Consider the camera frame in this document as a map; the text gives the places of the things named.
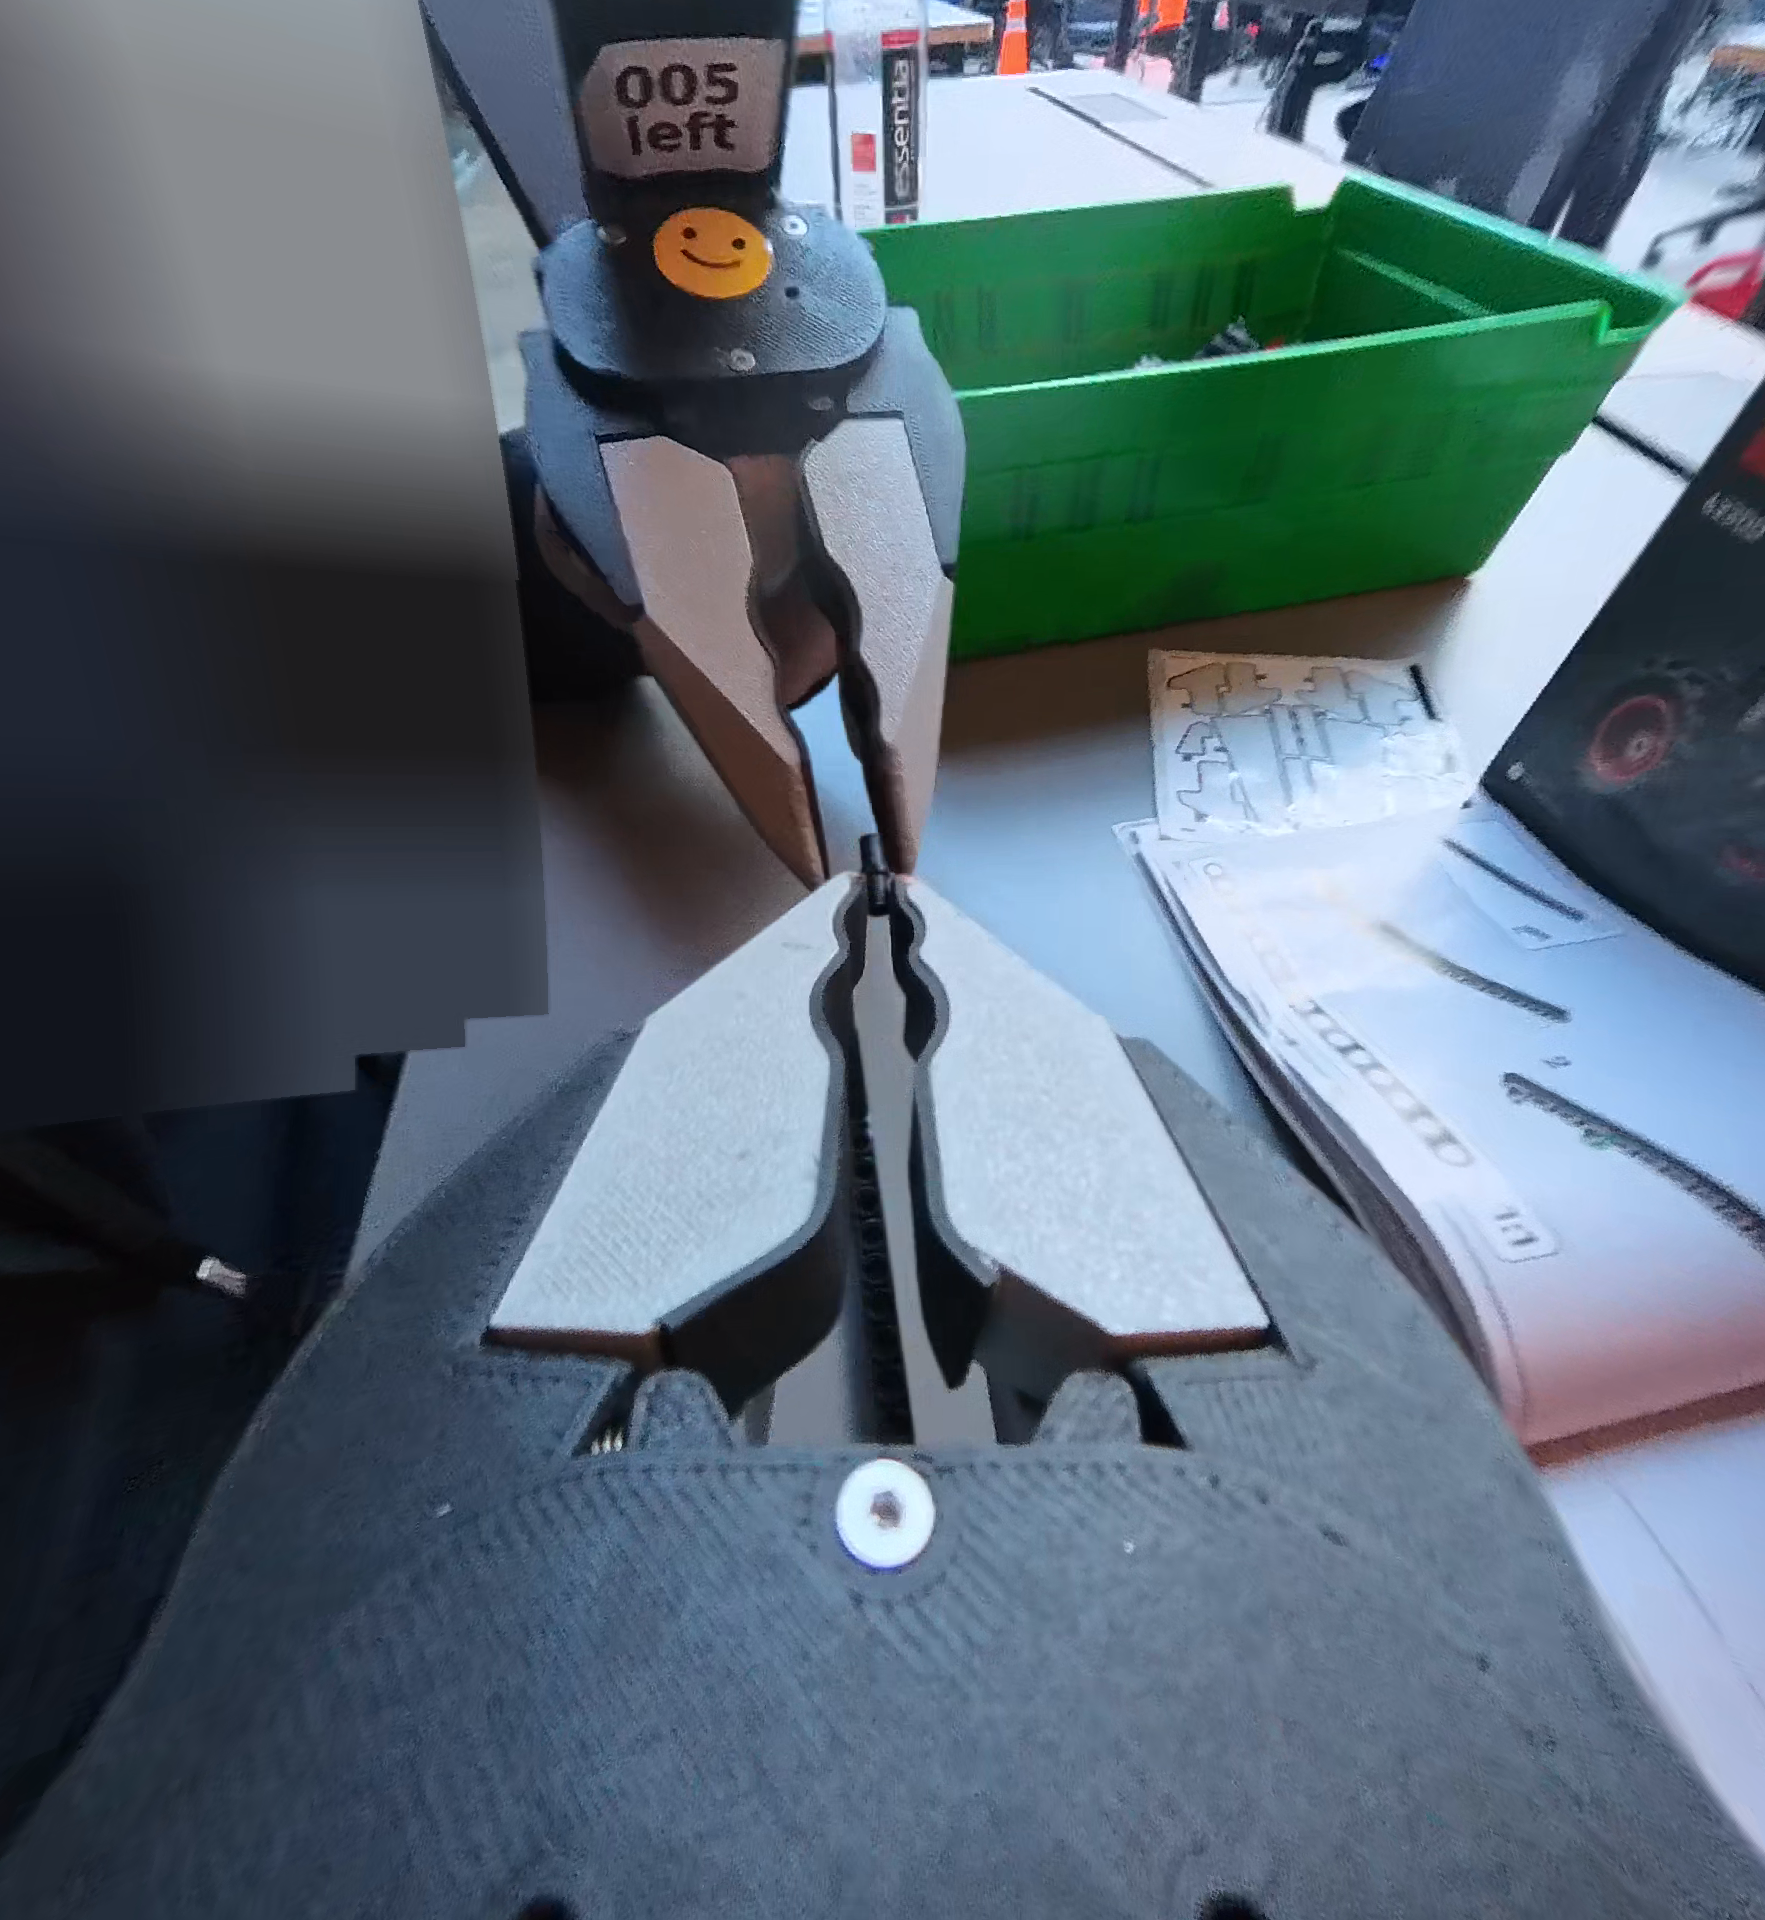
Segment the black lego set box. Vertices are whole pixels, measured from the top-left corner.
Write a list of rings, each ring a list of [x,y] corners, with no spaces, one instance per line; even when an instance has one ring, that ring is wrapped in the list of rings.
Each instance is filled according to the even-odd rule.
[[[1765,380],[1484,789],[1590,886],[1765,992]]]

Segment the clear water bottle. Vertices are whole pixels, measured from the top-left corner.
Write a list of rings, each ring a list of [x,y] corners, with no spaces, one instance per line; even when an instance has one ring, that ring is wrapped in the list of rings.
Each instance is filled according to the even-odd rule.
[[[859,232],[915,223],[924,200],[925,1],[824,1],[837,214]]]

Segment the green plastic bin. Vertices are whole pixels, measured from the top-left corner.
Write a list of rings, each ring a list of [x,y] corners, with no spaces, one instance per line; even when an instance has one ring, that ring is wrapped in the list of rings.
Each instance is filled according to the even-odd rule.
[[[957,661],[1468,575],[1687,299],[1369,174],[870,246],[960,399]],[[1126,373],[1237,318],[1296,344]]]

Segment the white sticker sheet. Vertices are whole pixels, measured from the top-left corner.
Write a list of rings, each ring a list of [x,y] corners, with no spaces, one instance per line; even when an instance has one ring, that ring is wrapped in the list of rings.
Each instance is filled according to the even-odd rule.
[[[1148,654],[1158,830],[1227,840],[1456,807],[1461,734],[1410,659]]]

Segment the open lego instruction booklet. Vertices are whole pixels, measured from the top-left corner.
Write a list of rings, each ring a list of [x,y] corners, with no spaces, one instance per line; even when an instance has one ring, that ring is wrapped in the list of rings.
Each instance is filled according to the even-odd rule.
[[[1250,1077],[1486,1381],[1765,1854],[1765,995],[1484,800],[1115,836]]]

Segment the black lego beam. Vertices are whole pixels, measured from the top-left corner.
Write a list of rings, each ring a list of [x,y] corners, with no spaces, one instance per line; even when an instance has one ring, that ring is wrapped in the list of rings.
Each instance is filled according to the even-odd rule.
[[[850,1133],[850,1356],[853,1421],[859,1437],[887,1446],[915,1442],[914,1400],[895,1299],[895,1268],[889,1244],[885,1188],[876,1155],[867,1069],[854,1002],[867,973],[870,910],[867,898],[850,910],[850,1035],[848,1133]]]

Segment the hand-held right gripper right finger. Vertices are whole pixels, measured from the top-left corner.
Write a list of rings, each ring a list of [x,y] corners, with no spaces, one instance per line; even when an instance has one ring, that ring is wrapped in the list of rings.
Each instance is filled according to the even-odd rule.
[[[1266,1347],[1274,1320],[1106,1019],[895,880],[918,1298],[950,1386]]]

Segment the pile of black lego pieces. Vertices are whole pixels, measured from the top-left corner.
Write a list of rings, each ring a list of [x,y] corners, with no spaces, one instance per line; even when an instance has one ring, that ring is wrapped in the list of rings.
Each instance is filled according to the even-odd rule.
[[[1282,352],[1293,344],[1296,341],[1288,336],[1264,338],[1246,320],[1237,318],[1209,336],[1203,346],[1173,355],[1143,354],[1126,366],[1126,373],[1148,375],[1216,359],[1240,359]]]

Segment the white background table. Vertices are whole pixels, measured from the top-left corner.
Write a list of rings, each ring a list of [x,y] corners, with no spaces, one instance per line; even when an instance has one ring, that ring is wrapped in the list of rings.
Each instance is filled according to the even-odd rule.
[[[927,223],[1285,186],[1321,207],[1346,166],[1260,128],[1242,104],[1190,104],[1108,71],[934,80],[924,96]]]

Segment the person's dark clothing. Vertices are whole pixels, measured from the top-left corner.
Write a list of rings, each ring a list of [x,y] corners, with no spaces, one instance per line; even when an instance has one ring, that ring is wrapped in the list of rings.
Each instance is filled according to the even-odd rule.
[[[0,1134],[0,1853],[343,1286],[398,1072]]]

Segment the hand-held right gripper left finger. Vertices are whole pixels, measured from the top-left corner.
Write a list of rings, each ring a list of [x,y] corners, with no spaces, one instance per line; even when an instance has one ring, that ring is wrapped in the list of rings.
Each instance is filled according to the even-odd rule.
[[[833,876],[645,1021],[490,1344],[694,1372],[730,1415],[821,1347],[850,1260],[862,924],[860,880]]]

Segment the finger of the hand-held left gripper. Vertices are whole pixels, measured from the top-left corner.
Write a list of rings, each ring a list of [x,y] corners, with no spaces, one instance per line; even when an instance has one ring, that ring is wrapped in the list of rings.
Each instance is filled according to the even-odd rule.
[[[882,853],[895,875],[914,875],[937,781],[957,587],[906,424],[842,421],[804,455],[802,501],[850,748]]]
[[[751,530],[726,463],[671,437],[607,441],[645,665],[751,826],[806,888],[828,875],[808,756],[757,624]]]

